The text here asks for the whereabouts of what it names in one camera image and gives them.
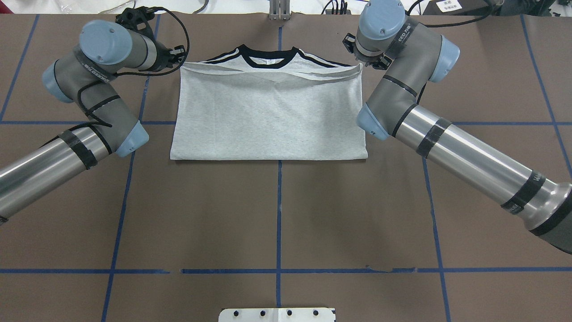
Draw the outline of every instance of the black cable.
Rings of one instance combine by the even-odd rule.
[[[325,4],[324,9],[322,10],[322,12],[320,14],[324,14],[325,13],[325,9],[329,6],[329,4],[332,4],[332,10],[333,10],[333,0],[329,0],[328,3]]]
[[[411,5],[411,7],[409,8],[409,10],[407,10],[406,15],[410,15],[411,12],[413,11],[413,8],[420,4],[421,2],[423,2],[425,0],[417,0],[413,3],[413,5]],[[481,21],[483,19],[485,19],[486,17],[490,16],[492,14],[492,12],[495,10],[495,7],[492,5],[490,0],[483,0],[487,3],[488,5],[488,12],[478,18],[475,19],[471,19],[471,20],[467,20],[467,21],[463,21],[463,22],[456,22],[456,23],[444,23],[441,25],[425,25],[425,27],[428,28],[440,28],[440,27],[455,27],[455,26],[462,26],[462,25],[466,25],[468,23],[473,23],[473,22],[477,22],[477,21]]]
[[[189,51],[190,51],[190,39],[189,39],[189,33],[186,31],[185,25],[183,24],[183,22],[177,18],[177,16],[172,13],[170,10],[165,9],[163,7],[153,7],[150,9],[154,9],[156,11],[165,11],[168,14],[170,14],[173,18],[175,18],[175,20],[179,23],[179,25],[181,25],[182,30],[185,32],[185,38],[186,38],[186,51],[185,51],[185,56],[183,57],[183,62],[186,61],[187,56],[189,56]],[[168,75],[171,73],[176,72],[177,70],[179,70],[182,66],[182,63],[180,63],[177,67],[169,70],[168,72],[164,72],[164,73],[136,73],[136,72],[124,72],[124,73],[117,73],[115,74],[116,77],[120,77],[123,75],[135,75],[135,76],[164,76],[164,75]]]
[[[421,88],[421,91],[419,92],[419,96],[417,96],[417,105],[419,105],[419,103],[421,102],[421,95],[423,95],[423,92],[425,91],[425,86],[427,86],[427,83],[425,83],[425,85],[423,85],[423,87]]]
[[[208,6],[209,4],[209,0],[205,0],[205,3],[202,4],[202,7],[200,7],[197,11],[193,12],[193,14],[199,13],[203,10],[205,10],[206,6]]]
[[[85,85],[84,87],[80,88],[77,91],[77,104],[80,106],[81,110],[84,112],[85,116],[87,117],[91,117],[92,119],[94,119],[95,121],[97,121],[97,123],[95,125],[101,125],[104,127],[113,127],[113,125],[107,123],[106,121],[103,121],[102,119],[100,119],[97,115],[95,115],[93,112],[88,111],[88,108],[85,107],[84,102],[81,100],[81,94],[88,88],[95,86],[97,84],[100,84],[101,81],[97,80],[93,83],[89,83],[88,85]]]

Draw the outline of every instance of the shirt neckline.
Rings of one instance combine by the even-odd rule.
[[[290,50],[277,50],[275,52],[263,52],[260,50],[254,50],[246,45],[242,44],[237,47],[239,50],[240,55],[243,57],[244,61],[254,68],[282,68],[286,66],[289,62],[294,59],[294,56],[299,52],[298,48],[292,47]],[[263,58],[263,59],[282,59],[281,61],[275,64],[257,64],[254,62],[251,57],[254,58]]]

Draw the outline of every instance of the label sticker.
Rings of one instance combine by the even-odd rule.
[[[459,1],[457,0],[445,0],[437,2],[436,4],[437,7],[439,7],[439,10],[441,10],[441,12],[449,12],[449,11],[463,9],[463,7],[461,7],[461,5],[459,4]]]

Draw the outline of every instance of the robotic arm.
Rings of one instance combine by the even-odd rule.
[[[455,65],[457,46],[407,17],[399,0],[369,2],[357,35],[343,43],[366,66],[387,70],[358,114],[359,127],[381,140],[395,137],[572,254],[572,184],[552,182],[416,103],[427,81],[437,83]]]
[[[46,89],[64,103],[76,102],[90,121],[0,170],[0,225],[111,153],[127,156],[149,140],[137,116],[109,83],[123,74],[165,75],[185,60],[188,35],[186,51],[183,46],[167,49],[155,40],[148,21],[159,10],[174,16],[161,7],[140,7],[126,9],[115,23],[88,22],[80,44],[43,73]],[[165,73],[117,73],[121,68],[158,72],[173,65],[179,66]]]

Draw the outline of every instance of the gray t-shirt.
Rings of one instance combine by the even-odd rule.
[[[302,50],[232,52],[181,68],[173,160],[367,158],[362,65]]]

